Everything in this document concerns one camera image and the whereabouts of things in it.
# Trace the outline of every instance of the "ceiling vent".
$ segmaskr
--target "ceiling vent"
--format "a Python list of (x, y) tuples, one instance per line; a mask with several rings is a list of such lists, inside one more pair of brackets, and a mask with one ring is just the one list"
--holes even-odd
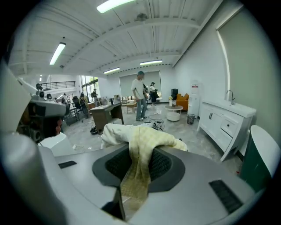
[(148, 16), (144, 13), (140, 13), (139, 15), (137, 15), (137, 21), (143, 22), (143, 21), (146, 21), (147, 18), (148, 18)]

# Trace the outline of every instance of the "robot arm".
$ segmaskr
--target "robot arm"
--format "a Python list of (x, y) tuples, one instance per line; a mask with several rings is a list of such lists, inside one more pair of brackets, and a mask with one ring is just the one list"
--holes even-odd
[(1, 62), (1, 132), (20, 132), (36, 143), (57, 134), (58, 121), (67, 113), (64, 104), (47, 102), (44, 92), (17, 79)]

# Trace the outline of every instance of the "man in white shirt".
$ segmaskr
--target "man in white shirt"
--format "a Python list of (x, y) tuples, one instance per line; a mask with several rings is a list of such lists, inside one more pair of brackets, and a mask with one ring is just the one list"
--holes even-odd
[(137, 74), (137, 78), (133, 80), (131, 90), (133, 91), (133, 94), (137, 101), (137, 121), (143, 121), (143, 119), (146, 119), (145, 111), (146, 111), (146, 99), (148, 96), (146, 95), (144, 91), (144, 83), (142, 82), (144, 80), (144, 72), (140, 71)]
[(62, 98), (65, 99), (64, 103), (67, 104), (67, 97), (66, 97), (66, 93), (63, 94)]

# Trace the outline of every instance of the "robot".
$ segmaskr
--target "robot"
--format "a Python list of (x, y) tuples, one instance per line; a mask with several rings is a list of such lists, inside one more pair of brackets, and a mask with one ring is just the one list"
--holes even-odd
[(228, 224), (261, 195), (210, 159), (162, 146), (151, 157), (147, 199), (126, 221), (120, 182), (131, 164), (128, 144), (54, 157), (37, 143), (56, 135), (65, 106), (45, 101), (3, 62), (1, 73), (5, 93), (17, 96), (1, 96), (1, 163), (26, 207), (47, 224)]

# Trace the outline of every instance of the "faucet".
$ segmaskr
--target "faucet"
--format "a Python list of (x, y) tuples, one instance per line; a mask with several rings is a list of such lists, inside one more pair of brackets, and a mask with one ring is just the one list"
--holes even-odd
[(229, 90), (227, 91), (227, 93), (228, 93), (229, 91), (231, 91), (231, 104), (234, 105), (234, 99), (235, 99), (235, 98), (233, 98), (233, 91), (229, 89)]

